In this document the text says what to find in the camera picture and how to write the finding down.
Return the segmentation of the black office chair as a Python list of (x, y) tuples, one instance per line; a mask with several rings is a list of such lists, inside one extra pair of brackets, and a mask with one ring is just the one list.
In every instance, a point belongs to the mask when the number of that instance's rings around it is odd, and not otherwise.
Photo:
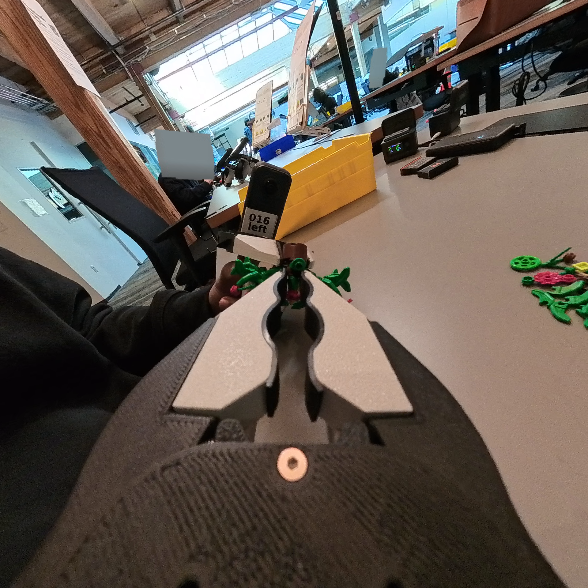
[(215, 277), (217, 240), (211, 231), (202, 229), (207, 216), (204, 206), (169, 224), (99, 168), (43, 166), (40, 171), (137, 243), (166, 288), (175, 288), (172, 278), (178, 264), (176, 281), (188, 291)]

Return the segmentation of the small black battery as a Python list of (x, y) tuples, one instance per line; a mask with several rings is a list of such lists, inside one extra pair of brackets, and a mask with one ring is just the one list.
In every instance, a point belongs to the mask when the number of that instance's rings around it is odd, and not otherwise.
[(409, 162), (406, 165), (403, 165), (400, 169), (401, 176), (409, 176), (415, 175), (419, 171), (423, 170), (427, 166), (431, 165), (437, 160), (436, 157), (433, 156), (420, 156), (415, 158), (413, 161)]
[(417, 172), (417, 177), (427, 180), (433, 180), (441, 174), (450, 171), (459, 165), (459, 158), (442, 158), (436, 159), (430, 165), (423, 167)]

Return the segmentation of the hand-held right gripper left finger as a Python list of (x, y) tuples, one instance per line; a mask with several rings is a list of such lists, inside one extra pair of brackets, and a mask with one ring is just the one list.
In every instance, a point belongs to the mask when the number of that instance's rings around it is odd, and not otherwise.
[(279, 270), (216, 318), (173, 401), (175, 413), (237, 420), (254, 440), (258, 421), (273, 416), (279, 399), (273, 337), (284, 280)]

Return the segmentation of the green toy brick vine plant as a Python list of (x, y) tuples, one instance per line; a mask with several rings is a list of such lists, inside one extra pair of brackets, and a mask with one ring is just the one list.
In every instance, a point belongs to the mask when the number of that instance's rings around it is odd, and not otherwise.
[(235, 261), (236, 273), (241, 276), (237, 282), (241, 292), (253, 290), (261, 283), (275, 274), (285, 272), (286, 293), (282, 295), (281, 305), (292, 309), (301, 309), (306, 305), (302, 290), (302, 276), (305, 271), (314, 275), (313, 269), (306, 269), (307, 246), (297, 242), (278, 241), (282, 250), (282, 262), (280, 266), (266, 268), (259, 262), (253, 262), (249, 258), (237, 256)]

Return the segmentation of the person's left forearm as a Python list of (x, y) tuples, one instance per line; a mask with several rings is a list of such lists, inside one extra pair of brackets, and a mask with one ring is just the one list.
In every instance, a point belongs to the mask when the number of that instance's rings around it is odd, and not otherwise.
[(80, 306), (71, 327), (117, 368), (143, 376), (218, 314), (212, 290), (160, 291), (149, 306)]

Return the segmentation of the yellow plastic bin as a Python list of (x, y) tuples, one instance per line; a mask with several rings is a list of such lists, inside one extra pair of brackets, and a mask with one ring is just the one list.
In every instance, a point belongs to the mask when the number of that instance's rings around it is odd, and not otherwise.
[[(277, 240), (376, 189), (368, 134), (335, 139), (327, 148), (319, 148), (283, 168), (290, 173), (292, 184)], [(246, 192), (247, 188), (239, 191), (241, 214)]]

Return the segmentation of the black pole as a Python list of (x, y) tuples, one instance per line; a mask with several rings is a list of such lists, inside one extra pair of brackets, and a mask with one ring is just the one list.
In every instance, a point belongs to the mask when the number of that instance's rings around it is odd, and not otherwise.
[(346, 33), (343, 26), (342, 13), (337, 1), (327, 1), (330, 20), (334, 29), (337, 51), (342, 64), (343, 76), (349, 92), (352, 114), (355, 123), (358, 125), (364, 122), (362, 105), (357, 92), (355, 73), (350, 59)]

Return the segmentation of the black open case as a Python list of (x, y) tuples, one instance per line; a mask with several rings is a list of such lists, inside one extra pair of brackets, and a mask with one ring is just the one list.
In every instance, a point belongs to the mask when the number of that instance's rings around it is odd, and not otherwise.
[(460, 124), (461, 108), (469, 97), (469, 82), (462, 80), (454, 85), (449, 102), (438, 108), (429, 118), (429, 133), (432, 139), (451, 134)]

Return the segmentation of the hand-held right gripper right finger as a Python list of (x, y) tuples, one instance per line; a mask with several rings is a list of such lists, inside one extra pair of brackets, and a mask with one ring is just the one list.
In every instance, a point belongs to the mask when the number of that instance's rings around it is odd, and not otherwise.
[(337, 439), (347, 424), (410, 417), (414, 409), (368, 318), (306, 270), (305, 407)]

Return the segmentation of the brown paper bag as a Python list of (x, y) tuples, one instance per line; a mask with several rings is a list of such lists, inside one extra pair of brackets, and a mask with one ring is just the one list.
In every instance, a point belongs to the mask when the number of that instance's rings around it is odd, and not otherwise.
[(551, 1), (458, 1), (456, 50), (466, 51), (529, 18)]

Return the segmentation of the black charger case with display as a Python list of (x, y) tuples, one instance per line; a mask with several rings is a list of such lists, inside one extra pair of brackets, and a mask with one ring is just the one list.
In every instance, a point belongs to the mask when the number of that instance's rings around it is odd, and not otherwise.
[(387, 165), (417, 153), (416, 118), (412, 108), (390, 115), (382, 122), (381, 129), (380, 147)]

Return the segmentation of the pile of small toy bricks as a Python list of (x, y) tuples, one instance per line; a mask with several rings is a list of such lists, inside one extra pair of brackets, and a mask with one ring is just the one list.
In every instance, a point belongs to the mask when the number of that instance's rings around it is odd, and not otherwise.
[(552, 318), (570, 325), (573, 312), (587, 329), (587, 262), (579, 260), (571, 247), (548, 259), (517, 255), (509, 261), (509, 267), (522, 275), (521, 285)]

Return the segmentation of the person's left hand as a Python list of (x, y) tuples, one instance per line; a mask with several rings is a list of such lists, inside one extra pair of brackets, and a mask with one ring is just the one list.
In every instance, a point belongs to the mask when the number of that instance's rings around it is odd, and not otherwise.
[(240, 279), (241, 276), (236, 273), (234, 261), (226, 263), (221, 268), (208, 295), (209, 305), (214, 316), (240, 299), (242, 292), (237, 285)]

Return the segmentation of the spare grippers on desk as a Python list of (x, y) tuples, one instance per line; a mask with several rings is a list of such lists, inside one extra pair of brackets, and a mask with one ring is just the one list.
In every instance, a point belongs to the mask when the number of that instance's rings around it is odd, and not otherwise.
[(231, 187), (234, 182), (243, 184), (250, 177), (253, 167), (259, 159), (252, 153), (250, 141), (243, 136), (237, 146), (226, 151), (215, 168), (214, 185)]

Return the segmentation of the paper instruction booklet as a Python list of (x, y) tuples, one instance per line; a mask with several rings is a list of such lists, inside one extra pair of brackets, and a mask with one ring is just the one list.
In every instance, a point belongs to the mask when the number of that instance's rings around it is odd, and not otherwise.
[(312, 35), (316, 2), (313, 1), (299, 25), (292, 48), (288, 85), (286, 133), (296, 135), (306, 127), (308, 103), (307, 52)]
[(261, 148), (270, 141), (272, 129), (272, 95), (273, 80), (262, 85), (255, 96), (254, 124), (252, 129), (252, 146)]

